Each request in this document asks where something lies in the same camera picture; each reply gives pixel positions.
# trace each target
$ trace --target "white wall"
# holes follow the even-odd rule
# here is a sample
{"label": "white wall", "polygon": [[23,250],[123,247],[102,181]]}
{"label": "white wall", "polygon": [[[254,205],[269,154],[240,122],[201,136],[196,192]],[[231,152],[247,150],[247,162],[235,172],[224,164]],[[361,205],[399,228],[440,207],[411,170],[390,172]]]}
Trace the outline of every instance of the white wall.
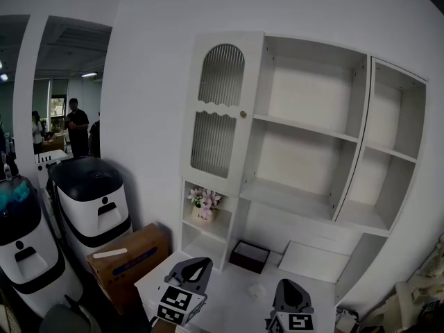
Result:
{"label": "white wall", "polygon": [[0,83],[0,120],[3,122],[3,131],[14,135],[12,129],[12,96],[14,94],[14,82]]}
{"label": "white wall", "polygon": [[33,79],[40,40],[50,15],[112,26],[120,0],[0,0],[0,15],[30,15],[15,74],[13,119],[17,165],[37,185],[31,114]]}
{"label": "white wall", "polygon": [[[364,312],[407,279],[444,229],[444,17],[429,0],[121,0],[102,93],[101,149],[125,175],[137,225],[178,234],[180,139],[194,36],[256,30],[331,42],[430,79],[411,195],[346,304]],[[125,146],[115,146],[125,139]]]}
{"label": "white wall", "polygon": [[102,83],[86,78],[70,78],[68,84],[68,102],[72,98],[78,100],[78,108],[85,111],[89,120],[89,128],[99,120]]}

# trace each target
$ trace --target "woman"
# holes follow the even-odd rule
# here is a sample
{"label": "woman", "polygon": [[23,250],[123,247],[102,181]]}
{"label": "woman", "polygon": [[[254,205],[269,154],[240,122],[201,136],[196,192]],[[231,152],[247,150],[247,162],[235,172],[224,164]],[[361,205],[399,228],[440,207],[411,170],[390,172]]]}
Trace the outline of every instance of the woman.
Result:
{"label": "woman", "polygon": [[34,154],[43,153],[42,132],[43,132],[43,127],[42,124],[40,123],[39,113],[37,111],[33,111]]}

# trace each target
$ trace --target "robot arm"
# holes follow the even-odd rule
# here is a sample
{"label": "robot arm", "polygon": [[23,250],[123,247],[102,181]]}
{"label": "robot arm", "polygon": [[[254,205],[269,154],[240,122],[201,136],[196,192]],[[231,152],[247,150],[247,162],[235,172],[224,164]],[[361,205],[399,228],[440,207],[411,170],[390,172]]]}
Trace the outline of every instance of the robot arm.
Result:
{"label": "robot arm", "polygon": [[265,320],[270,333],[314,332],[310,295],[295,282],[279,281],[273,308]]}
{"label": "robot arm", "polygon": [[200,312],[207,295],[213,262],[194,258],[177,263],[157,290],[158,318],[175,325],[186,325]]}

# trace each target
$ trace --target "ceiling light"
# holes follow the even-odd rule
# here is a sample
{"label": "ceiling light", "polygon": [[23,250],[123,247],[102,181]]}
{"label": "ceiling light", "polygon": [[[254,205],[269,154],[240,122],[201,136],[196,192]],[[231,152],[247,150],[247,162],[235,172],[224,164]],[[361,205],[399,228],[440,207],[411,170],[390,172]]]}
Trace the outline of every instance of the ceiling light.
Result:
{"label": "ceiling light", "polygon": [[87,78],[88,76],[95,76],[95,75],[97,75],[96,72],[93,72],[93,73],[86,73],[86,74],[83,74],[83,75],[82,75],[82,78]]}

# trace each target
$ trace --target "window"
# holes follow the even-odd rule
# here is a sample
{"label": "window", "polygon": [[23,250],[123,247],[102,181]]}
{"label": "window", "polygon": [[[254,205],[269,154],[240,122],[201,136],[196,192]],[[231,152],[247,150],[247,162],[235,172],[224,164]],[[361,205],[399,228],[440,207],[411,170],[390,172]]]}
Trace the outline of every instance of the window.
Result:
{"label": "window", "polygon": [[51,97],[51,132],[53,133],[58,133],[63,129],[66,102],[66,95],[53,95]]}
{"label": "window", "polygon": [[51,117],[65,115],[66,96],[53,96],[51,98]]}

